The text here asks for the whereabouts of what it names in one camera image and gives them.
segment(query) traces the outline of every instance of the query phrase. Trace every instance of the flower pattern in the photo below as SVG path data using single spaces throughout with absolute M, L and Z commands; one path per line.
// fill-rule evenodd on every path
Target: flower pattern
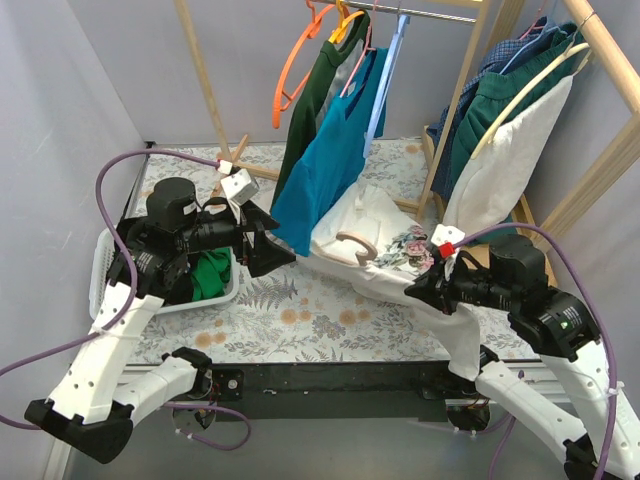
M 180 148 L 179 151 L 215 159 L 219 149 Z M 249 145 L 242 160 L 278 169 L 284 145 Z M 171 157 L 152 156 L 141 192 L 153 191 L 163 178 L 179 176 L 196 184 L 198 201 L 206 201 L 219 174 L 212 168 Z M 419 198 L 426 177 L 418 140 L 374 142 L 361 178 L 385 188 L 392 197 Z M 258 179 L 255 201 L 268 209 L 275 183 Z M 144 193 L 136 205 L 145 214 Z M 435 208 L 395 238 L 393 254 L 379 259 L 391 268 L 425 270 L 427 235 L 435 227 Z M 502 312 L 477 308 L 484 343 L 503 358 L 536 358 L 530 347 L 509 328 Z M 409 308 L 358 295 L 348 282 L 324 276 L 297 263 L 251 278 L 240 269 L 240 288 L 231 302 L 209 308 L 156 316 L 129 359 L 130 364 L 158 364 L 163 353 L 181 346 L 198 348 L 219 363 L 426 361 L 444 360 L 447 352 L 413 318 Z

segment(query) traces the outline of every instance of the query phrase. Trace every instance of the wooden frame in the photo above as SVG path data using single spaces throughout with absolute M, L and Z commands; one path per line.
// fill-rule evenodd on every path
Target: wooden frame
M 180 17 L 185 36 L 189 44 L 189 50 L 194 63 L 198 80 L 202 88 L 207 110 L 218 134 L 218 142 L 222 150 L 222 157 L 235 162 L 238 166 L 246 168 L 253 175 L 271 180 L 277 180 L 279 171 L 258 167 L 239 162 L 242 150 L 248 143 L 245 135 L 238 148 L 231 152 L 224 133 L 222 121 L 213 94 L 213 87 L 207 75 L 207 69 L 198 45 L 191 15 L 187 8 L 187 0 L 174 0 L 176 11 Z M 488 16 L 491 0 L 425 0 L 433 3 L 464 6 L 477 10 L 474 27 L 469 38 L 467 50 L 462 62 L 462 68 L 458 75 L 450 105 L 456 105 L 464 84 L 469 76 L 471 63 L 476 56 L 480 36 L 484 29 Z M 631 111 L 631 119 L 625 127 L 616 135 L 611 143 L 604 149 L 598 159 L 581 180 L 556 206 L 549 217 L 542 223 L 542 228 L 551 236 L 558 237 L 566 233 L 578 219 L 622 176 L 640 157 L 640 77 L 629 63 L 620 47 L 616 44 L 611 34 L 593 10 L 587 0 L 563 0 L 567 10 L 580 26 L 580 30 L 592 51 L 620 92 L 627 107 Z M 487 50 L 497 42 L 507 38 L 522 11 L 524 0 L 503 0 L 498 15 L 489 34 Z M 442 157 L 446 138 L 449 135 L 453 122 L 454 109 L 450 109 L 447 115 L 444 130 L 438 148 L 433 151 L 432 144 L 423 132 L 423 145 L 425 158 L 429 167 L 427 179 L 418 202 L 408 199 L 396 199 L 396 204 L 409 213 L 415 213 L 421 218 L 427 202 L 431 198 L 431 185 L 435 177 L 436 169 Z M 436 207 L 440 214 L 444 213 L 444 202 L 434 196 Z M 528 208 L 524 196 L 513 211 L 514 218 L 526 219 L 533 223 L 531 211 Z M 549 245 L 537 235 L 530 235 L 534 244 L 543 251 L 549 249 Z

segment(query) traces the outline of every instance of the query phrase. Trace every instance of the metal rod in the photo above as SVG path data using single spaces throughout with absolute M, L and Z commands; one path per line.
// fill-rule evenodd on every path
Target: metal rod
M 312 0 L 312 1 L 316 3 L 326 3 L 329 5 L 336 4 L 335 0 Z M 347 7 L 362 8 L 363 10 L 373 10 L 373 5 L 370 3 L 352 2 L 351 0 L 343 0 L 342 4 Z M 444 15 L 442 13 L 423 12 L 421 10 L 410 10 L 407 8 L 398 9 L 396 7 L 387 7 L 385 5 L 376 5 L 376 12 L 396 13 L 398 15 L 409 15 L 412 17 L 437 18 L 439 20 L 447 20 L 449 22 L 460 22 L 460 23 L 468 23 L 468 24 L 476 23 L 475 18 L 456 17 L 455 15 Z

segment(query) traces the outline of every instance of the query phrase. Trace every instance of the gray floor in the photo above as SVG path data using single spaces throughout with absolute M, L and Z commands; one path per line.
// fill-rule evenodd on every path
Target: gray floor
M 501 432 L 470 440 L 404 419 L 261 420 L 242 449 L 219 452 L 174 433 L 169 412 L 142 422 L 109 465 L 72 454 L 66 480 L 278 479 L 386 480 L 487 478 Z M 213 425 L 218 441 L 234 441 L 242 424 Z M 565 478 L 561 465 L 529 431 L 516 425 L 495 480 Z

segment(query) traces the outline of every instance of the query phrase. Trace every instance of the plaid shirt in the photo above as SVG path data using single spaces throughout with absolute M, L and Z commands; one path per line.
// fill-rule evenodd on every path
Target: plaid shirt
M 541 17 L 536 22 L 536 26 L 544 26 L 546 23 L 547 18 Z M 460 100 L 458 101 L 458 106 L 456 107 L 456 111 L 453 116 L 453 123 L 451 124 L 449 136 L 447 137 L 447 143 L 444 146 L 444 151 L 442 152 L 442 157 L 438 164 L 438 170 L 436 171 L 436 176 L 433 180 L 433 185 L 431 186 L 431 190 L 438 193 L 443 199 L 448 201 L 451 198 L 451 193 L 453 192 L 454 187 L 454 184 L 451 181 L 451 147 L 453 145 L 453 137 L 456 134 L 458 125 L 460 125 L 465 113 L 467 113 L 469 105 L 471 105 L 471 101 L 475 97 L 476 90 L 478 89 L 478 83 L 480 83 L 480 80 L 487 72 L 500 73 L 509 60 L 511 60 L 511 58 L 518 53 L 520 49 L 522 49 L 522 47 L 537 38 L 538 35 L 540 35 L 539 32 L 532 31 L 532 33 L 524 37 L 522 40 L 504 40 L 503 42 L 498 43 L 482 60 L 480 68 L 478 69 L 478 74 L 462 89 L 462 94 L 460 95 Z M 524 52 L 522 52 L 517 58 L 520 65 L 526 63 L 526 61 L 531 58 L 530 56 L 523 54 Z M 442 115 L 440 116 L 440 123 L 427 129 L 427 134 L 433 139 L 436 147 L 440 142 L 440 137 L 442 135 L 442 130 L 444 129 L 444 123 L 447 119 L 448 113 L 449 107 L 443 110 Z

